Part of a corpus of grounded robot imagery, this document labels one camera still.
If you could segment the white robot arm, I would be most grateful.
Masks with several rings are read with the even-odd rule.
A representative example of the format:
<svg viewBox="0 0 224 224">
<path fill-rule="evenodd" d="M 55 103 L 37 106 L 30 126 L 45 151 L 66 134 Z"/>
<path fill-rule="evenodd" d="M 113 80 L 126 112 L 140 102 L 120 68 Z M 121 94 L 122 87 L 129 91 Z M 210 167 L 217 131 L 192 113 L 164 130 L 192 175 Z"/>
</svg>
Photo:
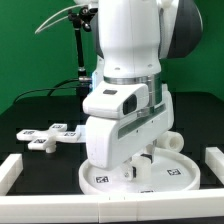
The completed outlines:
<svg viewBox="0 0 224 224">
<path fill-rule="evenodd" d="M 99 0 L 98 41 L 103 81 L 84 99 L 88 162 L 134 176 L 132 156 L 174 121 L 160 61 L 183 58 L 202 36 L 194 0 Z"/>
</svg>

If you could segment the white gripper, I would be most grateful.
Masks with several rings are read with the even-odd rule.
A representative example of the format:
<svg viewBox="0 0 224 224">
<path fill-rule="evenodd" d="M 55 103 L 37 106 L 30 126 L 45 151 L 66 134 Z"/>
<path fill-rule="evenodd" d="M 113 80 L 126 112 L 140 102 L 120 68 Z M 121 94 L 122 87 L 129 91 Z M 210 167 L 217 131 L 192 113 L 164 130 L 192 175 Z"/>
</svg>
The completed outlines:
<svg viewBox="0 0 224 224">
<path fill-rule="evenodd" d="M 131 114 L 121 120 L 112 120 L 90 116 L 86 122 L 90 164 L 113 170 L 168 131 L 174 121 L 172 97 L 169 91 L 164 91 L 162 98 L 161 104 L 145 117 Z M 154 162 L 154 147 L 146 147 L 143 156 Z M 123 163 L 121 169 L 127 180 L 135 178 L 135 167 L 130 162 Z"/>
</svg>

